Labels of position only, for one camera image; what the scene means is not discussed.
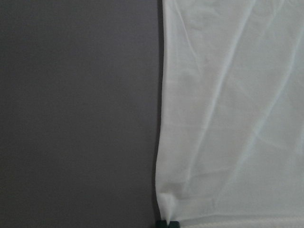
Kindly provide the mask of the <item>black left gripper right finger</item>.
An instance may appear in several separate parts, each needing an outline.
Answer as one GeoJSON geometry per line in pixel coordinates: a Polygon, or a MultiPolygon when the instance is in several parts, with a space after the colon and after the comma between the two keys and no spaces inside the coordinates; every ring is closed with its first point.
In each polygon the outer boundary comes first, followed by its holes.
{"type": "Polygon", "coordinates": [[[169,228],[180,228],[180,223],[178,221],[170,221],[169,228]]]}

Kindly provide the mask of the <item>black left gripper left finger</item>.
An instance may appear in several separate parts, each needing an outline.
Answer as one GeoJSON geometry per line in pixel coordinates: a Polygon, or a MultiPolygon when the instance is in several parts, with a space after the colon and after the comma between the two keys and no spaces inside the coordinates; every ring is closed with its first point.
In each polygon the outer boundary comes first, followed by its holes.
{"type": "Polygon", "coordinates": [[[165,221],[165,220],[156,221],[155,228],[167,228],[167,221],[165,221]]]}

